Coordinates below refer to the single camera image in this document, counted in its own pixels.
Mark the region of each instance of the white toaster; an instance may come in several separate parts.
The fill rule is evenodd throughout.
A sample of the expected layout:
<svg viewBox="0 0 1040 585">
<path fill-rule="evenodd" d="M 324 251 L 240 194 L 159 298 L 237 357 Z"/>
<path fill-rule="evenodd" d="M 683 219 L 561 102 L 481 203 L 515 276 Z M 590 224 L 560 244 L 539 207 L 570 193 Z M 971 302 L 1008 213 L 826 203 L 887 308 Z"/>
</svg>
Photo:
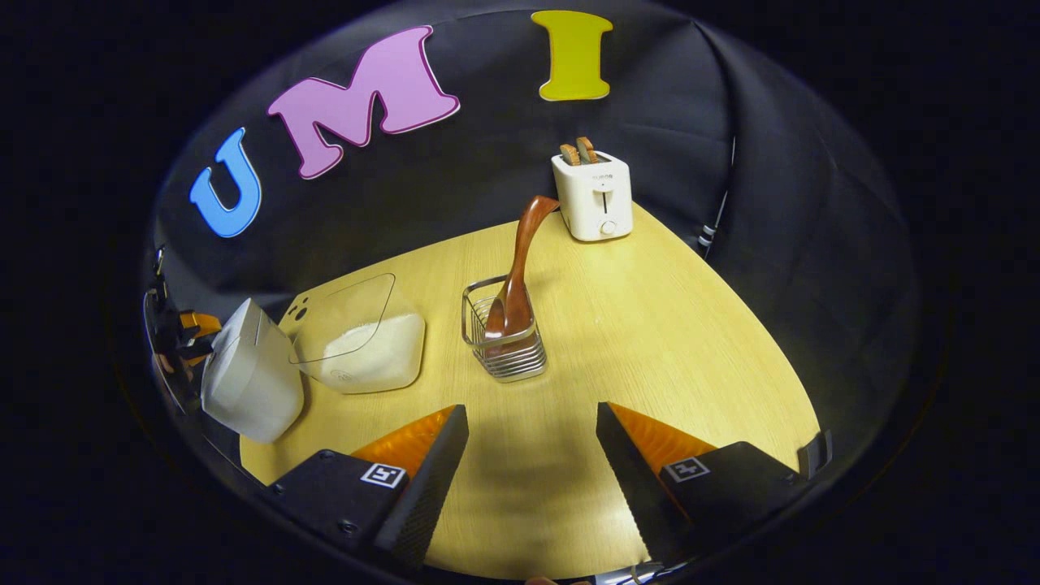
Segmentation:
<svg viewBox="0 0 1040 585">
<path fill-rule="evenodd" d="M 599 162 L 568 164 L 553 156 L 560 210 L 571 235 L 582 241 L 621 237 L 632 231 L 632 187 L 628 164 L 597 150 Z"/>
</svg>

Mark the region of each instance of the wooden spoon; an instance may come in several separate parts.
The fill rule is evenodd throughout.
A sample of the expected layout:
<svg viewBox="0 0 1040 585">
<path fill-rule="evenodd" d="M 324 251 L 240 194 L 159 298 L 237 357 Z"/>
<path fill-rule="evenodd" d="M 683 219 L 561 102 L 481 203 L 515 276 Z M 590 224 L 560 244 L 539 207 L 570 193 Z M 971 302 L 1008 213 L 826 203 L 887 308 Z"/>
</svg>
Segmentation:
<svg viewBox="0 0 1040 585">
<path fill-rule="evenodd" d="M 517 244 L 513 253 L 513 268 L 498 291 L 498 297 L 491 304 L 488 323 L 484 326 L 484 340 L 500 339 L 506 335 L 519 333 L 530 326 L 530 303 L 527 300 L 527 289 L 524 288 L 523 271 L 527 263 L 527 250 L 535 238 L 535 232 L 553 210 L 560 207 L 555 199 L 535 196 L 520 217 L 517 225 Z M 485 357 L 494 357 L 512 351 L 530 347 L 535 344 L 531 335 L 519 341 L 495 346 L 485 350 Z"/>
</svg>

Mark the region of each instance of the letter m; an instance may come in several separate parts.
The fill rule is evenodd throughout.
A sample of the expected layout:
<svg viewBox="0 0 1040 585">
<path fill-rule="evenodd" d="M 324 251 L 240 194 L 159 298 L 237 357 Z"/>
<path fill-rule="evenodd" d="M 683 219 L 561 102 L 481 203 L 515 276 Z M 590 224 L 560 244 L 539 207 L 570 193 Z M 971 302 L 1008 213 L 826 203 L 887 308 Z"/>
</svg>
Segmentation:
<svg viewBox="0 0 1040 585">
<path fill-rule="evenodd" d="M 419 26 L 372 45 L 358 61 L 349 87 L 311 77 L 270 104 L 267 115 L 282 117 L 300 152 L 301 177 L 318 177 L 343 158 L 343 148 L 327 143 L 319 126 L 355 146 L 368 144 L 376 96 L 386 110 L 380 128 L 388 134 L 433 124 L 459 110 L 459 98 L 441 92 L 426 62 L 423 43 L 433 32 L 433 27 Z"/>
</svg>

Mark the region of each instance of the wooden table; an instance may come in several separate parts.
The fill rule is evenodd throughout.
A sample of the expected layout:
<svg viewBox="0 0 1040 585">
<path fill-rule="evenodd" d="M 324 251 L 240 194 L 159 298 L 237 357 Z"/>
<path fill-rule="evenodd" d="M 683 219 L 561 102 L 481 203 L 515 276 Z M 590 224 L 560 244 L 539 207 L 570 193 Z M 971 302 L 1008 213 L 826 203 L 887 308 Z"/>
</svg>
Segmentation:
<svg viewBox="0 0 1040 585">
<path fill-rule="evenodd" d="M 426 320 L 422 368 L 407 388 L 339 395 L 305 377 L 306 404 L 274 444 L 241 438 L 242 464 L 271 483 L 328 448 L 349 453 L 451 404 L 469 443 L 426 556 L 499 579 L 564 579 L 648 560 L 596 439 L 612 401 L 722 447 L 747 440 L 790 467 L 820 431 L 795 371 L 751 310 L 675 234 L 635 206 L 634 229 L 584 244 L 552 213 L 535 237 L 527 287 L 549 358 L 502 384 L 460 334 L 469 283 L 505 273 L 516 222 L 440 241 L 302 292 L 392 272 Z M 292 337 L 298 323 L 282 319 Z"/>
</svg>

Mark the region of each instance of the wire utensil holder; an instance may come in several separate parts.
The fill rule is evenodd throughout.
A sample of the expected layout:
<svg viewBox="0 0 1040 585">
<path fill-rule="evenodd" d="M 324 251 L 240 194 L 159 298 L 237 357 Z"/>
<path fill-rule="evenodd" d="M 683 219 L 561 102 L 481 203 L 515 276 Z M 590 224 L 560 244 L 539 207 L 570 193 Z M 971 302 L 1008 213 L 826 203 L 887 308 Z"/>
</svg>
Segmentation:
<svg viewBox="0 0 1040 585">
<path fill-rule="evenodd" d="M 534 307 L 530 308 L 530 325 L 526 329 L 498 339 L 484 340 L 484 327 L 488 323 L 488 313 L 491 312 L 491 305 L 495 302 L 495 297 L 473 300 L 472 296 L 482 288 L 504 282 L 508 276 L 496 276 L 474 282 L 467 286 L 462 294 L 462 338 L 466 345 L 473 349 L 473 356 L 480 362 L 480 365 L 499 382 L 513 382 L 538 376 L 545 372 L 546 362 L 545 346 L 542 345 L 542 334 L 538 330 Z M 527 304 L 530 306 L 530 295 L 527 295 Z M 491 348 L 515 344 L 528 337 L 534 337 L 534 342 L 524 344 L 516 350 L 500 354 L 488 351 Z"/>
</svg>

